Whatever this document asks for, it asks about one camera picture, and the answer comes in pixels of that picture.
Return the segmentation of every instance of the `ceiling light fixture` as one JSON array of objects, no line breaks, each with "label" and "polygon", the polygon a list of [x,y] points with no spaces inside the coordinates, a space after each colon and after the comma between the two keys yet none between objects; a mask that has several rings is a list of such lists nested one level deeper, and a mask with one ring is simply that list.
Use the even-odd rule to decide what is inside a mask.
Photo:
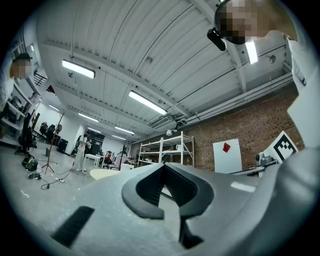
[{"label": "ceiling light fixture", "polygon": [[249,55],[250,64],[256,63],[258,61],[258,55],[255,43],[253,41],[246,42],[245,47]]},{"label": "ceiling light fixture", "polygon": [[164,110],[163,108],[157,106],[156,104],[152,103],[150,100],[146,99],[145,97],[141,96],[140,94],[134,92],[133,90],[130,91],[129,93],[129,97],[135,99],[136,101],[146,105],[147,107],[157,111],[158,113],[160,113],[161,115],[165,115],[166,113],[168,113],[166,110]]},{"label": "ceiling light fixture", "polygon": [[85,115],[85,114],[81,114],[81,113],[78,113],[78,114],[79,114],[80,116],[84,117],[84,118],[88,118],[88,119],[90,119],[90,120],[92,120],[92,121],[95,121],[95,122],[99,123],[99,121],[98,121],[97,119],[93,119],[92,117],[87,116],[87,115]]},{"label": "ceiling light fixture", "polygon": [[112,137],[115,137],[115,138],[118,138],[118,139],[121,139],[121,140],[126,140],[125,138],[121,138],[121,137],[114,136],[114,135],[112,135]]},{"label": "ceiling light fixture", "polygon": [[50,105],[50,104],[49,104],[49,106],[50,106],[51,108],[57,110],[57,111],[60,111],[58,108],[56,108],[56,107],[54,107],[54,106],[52,106],[52,105]]},{"label": "ceiling light fixture", "polygon": [[96,133],[99,133],[99,134],[101,133],[101,131],[92,129],[92,128],[90,128],[90,127],[88,127],[88,129],[91,130],[91,131],[94,131],[94,132],[96,132]]},{"label": "ceiling light fixture", "polygon": [[114,128],[116,128],[116,129],[118,129],[118,130],[121,130],[121,131],[124,131],[124,132],[126,132],[126,133],[135,134],[135,133],[132,132],[132,131],[122,129],[122,128],[120,128],[120,127],[116,127],[116,126],[115,126]]},{"label": "ceiling light fixture", "polygon": [[62,61],[62,66],[64,68],[78,72],[78,73],[80,73],[84,76],[87,76],[89,78],[92,78],[92,79],[94,79],[96,77],[96,72],[94,70],[86,68],[86,67],[78,65],[78,64],[75,64],[75,63],[72,63],[72,62],[67,61],[65,59]]}]

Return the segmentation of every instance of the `standing person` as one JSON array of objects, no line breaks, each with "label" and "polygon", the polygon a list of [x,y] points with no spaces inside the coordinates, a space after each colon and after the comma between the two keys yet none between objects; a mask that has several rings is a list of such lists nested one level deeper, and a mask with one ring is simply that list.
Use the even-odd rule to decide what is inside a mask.
[{"label": "standing person", "polygon": [[221,36],[236,45],[263,40],[270,31],[286,35],[293,81],[299,93],[288,114],[304,145],[319,147],[319,56],[295,14],[280,0],[224,0],[215,12],[214,22]]},{"label": "standing person", "polygon": [[81,135],[80,140],[79,140],[79,145],[78,145],[78,151],[75,155],[75,160],[73,164],[73,168],[76,171],[80,171],[84,168],[84,160],[85,160],[85,148],[87,144],[87,135]]},{"label": "standing person", "polygon": [[0,69],[0,112],[4,110],[14,90],[14,78],[24,79],[30,74],[32,65],[28,53],[20,53],[14,60],[7,53]]}]

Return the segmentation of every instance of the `red diamond shape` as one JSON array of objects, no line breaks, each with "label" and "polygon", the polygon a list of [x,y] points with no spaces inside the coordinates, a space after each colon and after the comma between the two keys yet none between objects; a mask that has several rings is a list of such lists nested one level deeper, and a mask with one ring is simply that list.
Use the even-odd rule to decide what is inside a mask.
[{"label": "red diamond shape", "polygon": [[223,145],[223,151],[224,151],[224,152],[228,153],[228,151],[229,151],[230,148],[231,148],[231,146],[230,146],[229,144],[224,143],[224,145]]}]

